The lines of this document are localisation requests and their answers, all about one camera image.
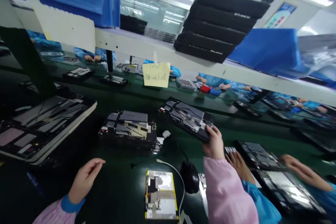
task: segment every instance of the blue sleeve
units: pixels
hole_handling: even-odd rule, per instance
[[[76,216],[79,212],[79,210],[82,208],[83,204],[85,202],[85,199],[83,199],[81,202],[79,202],[78,204],[72,204],[69,200],[69,195],[67,194],[61,202],[61,207],[63,209],[64,212],[67,213],[73,213],[76,212]]]
[[[152,64],[152,63],[154,63],[154,61],[150,61],[150,60],[148,60],[148,59],[145,59],[144,64]]]
[[[48,47],[51,49],[62,50],[62,46],[59,42],[47,40],[44,34],[37,33],[40,36],[40,37],[37,37],[35,36],[35,33],[33,31],[27,30],[27,33],[29,37],[35,40],[35,44],[38,46],[44,46],[44,47]]]
[[[307,101],[306,103],[303,103],[303,105],[307,108],[316,109],[318,106],[321,105],[321,103],[317,103],[314,101]]]
[[[101,53],[100,53],[100,56],[102,58],[103,61],[107,61],[107,58],[106,58],[106,50],[102,50]]]
[[[78,48],[78,47],[75,47],[75,48],[73,49],[73,51],[74,51],[74,53],[76,54],[76,56],[77,56],[78,58],[81,58],[81,59],[84,59],[84,56],[87,55],[87,53],[84,52],[83,49],[80,49],[80,48]]]
[[[306,185],[310,194],[317,200],[321,207],[327,212],[328,217],[333,223],[336,223],[336,185],[329,183],[334,191],[322,191],[314,186]]]
[[[173,71],[173,72],[172,72],[172,75],[173,75],[173,76],[175,76],[175,77],[177,77],[177,78],[181,77],[181,71],[180,71],[178,68],[176,68],[176,67],[174,67],[174,66],[170,66],[170,70]]]
[[[259,215],[259,223],[276,224],[282,217],[275,206],[252,183],[242,180],[243,188],[253,199]]]

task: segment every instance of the stacked black trays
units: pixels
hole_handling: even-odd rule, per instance
[[[195,0],[176,51],[223,63],[274,0]]]

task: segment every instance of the white label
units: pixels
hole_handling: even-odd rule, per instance
[[[28,144],[26,145],[25,147],[23,147],[18,153],[19,154],[22,154],[24,153],[26,150],[28,150],[32,145],[31,144]]]
[[[75,74],[75,73],[77,73],[79,71],[82,71],[82,70],[84,70],[84,69],[83,68],[77,68],[75,70],[72,70],[71,73]]]

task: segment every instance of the blue lab coat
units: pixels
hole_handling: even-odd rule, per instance
[[[35,40],[37,47],[45,47],[62,51],[62,46],[59,42],[47,40],[44,34],[27,30],[29,37]]]
[[[243,188],[253,199],[260,224],[277,224],[282,217],[275,206],[252,183],[242,180]]]
[[[271,99],[275,99],[276,97],[282,97],[286,100],[298,100],[297,97],[290,96],[290,95],[287,95],[287,94],[277,93],[277,92],[273,92],[272,94],[269,95],[269,97]],[[311,109],[316,109],[318,106],[321,105],[321,103],[317,103],[317,102],[314,102],[314,101],[307,101],[307,102],[302,103],[302,104],[303,104],[304,107],[311,108]]]
[[[231,84],[232,89],[239,88],[239,86],[240,86],[240,83],[238,83],[238,82],[234,82],[234,81],[227,80],[227,79],[222,79],[222,78],[215,77],[215,76],[212,76],[212,75],[207,75],[207,74],[204,74],[204,73],[198,73],[198,75],[200,77],[206,79],[206,85],[212,86],[213,88],[219,87],[219,85],[222,84],[222,83],[224,85]]]
[[[336,185],[329,183],[334,191],[322,191],[314,186],[306,184],[307,190],[327,212],[330,220],[336,224]]]
[[[101,58],[102,58],[103,61],[107,61],[107,59],[106,59],[106,50],[102,49],[102,48],[99,48],[99,47],[96,47],[96,51],[94,52],[94,54],[92,52],[86,51],[84,49],[80,49],[78,47],[75,47],[73,49],[73,51],[76,54],[76,56],[78,58],[81,58],[82,60],[84,59],[85,55],[89,55],[92,59],[94,59],[94,57],[96,55],[99,55],[99,56],[101,56]],[[116,58],[116,55],[112,51],[112,61],[115,61],[116,60],[115,58]]]
[[[152,63],[154,63],[154,61],[150,61],[148,59],[145,59],[144,64],[152,64]],[[175,76],[177,78],[181,77],[181,71],[177,67],[170,65],[170,70],[173,71],[171,73],[171,75],[173,75],[173,76]]]

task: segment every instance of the finger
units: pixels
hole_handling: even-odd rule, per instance
[[[232,161],[233,165],[236,166],[237,160],[236,160],[233,152],[230,152],[230,158],[231,158],[231,161]]]
[[[216,137],[217,136],[216,132],[213,131],[213,129],[210,128],[209,125],[206,126],[206,130],[209,132],[210,136],[212,136],[212,137]]]
[[[212,126],[212,129],[217,135],[222,136],[221,132],[219,131],[219,129],[215,125]]]
[[[101,158],[94,158],[94,159],[91,159],[89,162],[87,162],[82,167],[82,169],[85,170],[85,171],[89,171],[92,167],[94,167],[98,163],[106,163],[106,161],[101,159]]]
[[[87,179],[93,182],[97,177],[98,173],[100,172],[100,170],[102,169],[102,167],[103,167],[102,163],[97,164]]]
[[[245,164],[245,161],[244,161],[244,159],[241,157],[241,155],[239,154],[239,152],[236,152],[236,156],[237,156],[239,162],[240,162],[242,165],[244,165],[244,164]]]
[[[289,169],[295,172],[295,174],[302,179],[303,181],[310,183],[311,177],[307,176],[305,173],[303,173],[300,169],[296,168],[295,166],[288,165]]]
[[[225,157],[226,157],[226,160],[229,162],[229,164],[230,164],[231,166],[233,166],[232,161],[231,161],[231,159],[229,158],[229,156],[225,154]]]

